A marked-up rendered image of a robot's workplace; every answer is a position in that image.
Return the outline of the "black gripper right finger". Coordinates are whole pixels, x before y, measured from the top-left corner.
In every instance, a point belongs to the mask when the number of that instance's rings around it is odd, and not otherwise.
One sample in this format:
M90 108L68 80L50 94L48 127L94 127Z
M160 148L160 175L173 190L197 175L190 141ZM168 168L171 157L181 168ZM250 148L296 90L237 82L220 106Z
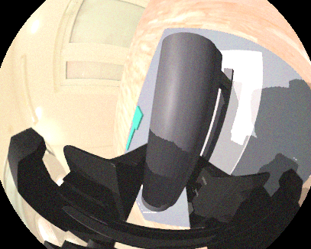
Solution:
M266 185L269 173L229 176L225 171L199 155L189 182L186 184L189 227L202 228L205 221L225 207L238 192Z

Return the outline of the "teal flat bar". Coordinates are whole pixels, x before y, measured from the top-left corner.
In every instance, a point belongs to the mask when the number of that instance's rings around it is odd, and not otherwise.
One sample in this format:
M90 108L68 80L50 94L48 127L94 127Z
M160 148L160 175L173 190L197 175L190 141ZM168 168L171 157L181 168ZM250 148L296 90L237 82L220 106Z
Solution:
M132 119L133 127L131 127L130 137L128 138L127 146L125 146L125 149L127 149L127 151L128 151L128 147L130 147L131 145L131 138L133 137L134 130L137 130L139 128L142 118L143 118L143 112L142 110L140 110L140 107L137 106L136 112L134 112L134 117Z

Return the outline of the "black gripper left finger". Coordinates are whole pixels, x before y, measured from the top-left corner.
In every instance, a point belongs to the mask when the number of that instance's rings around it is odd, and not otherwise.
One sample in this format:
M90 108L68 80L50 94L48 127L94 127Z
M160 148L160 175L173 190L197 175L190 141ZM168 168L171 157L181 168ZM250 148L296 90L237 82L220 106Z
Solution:
M131 152L105 159L75 146L63 146L69 170L112 190L119 218L127 222L143 185L146 143Z

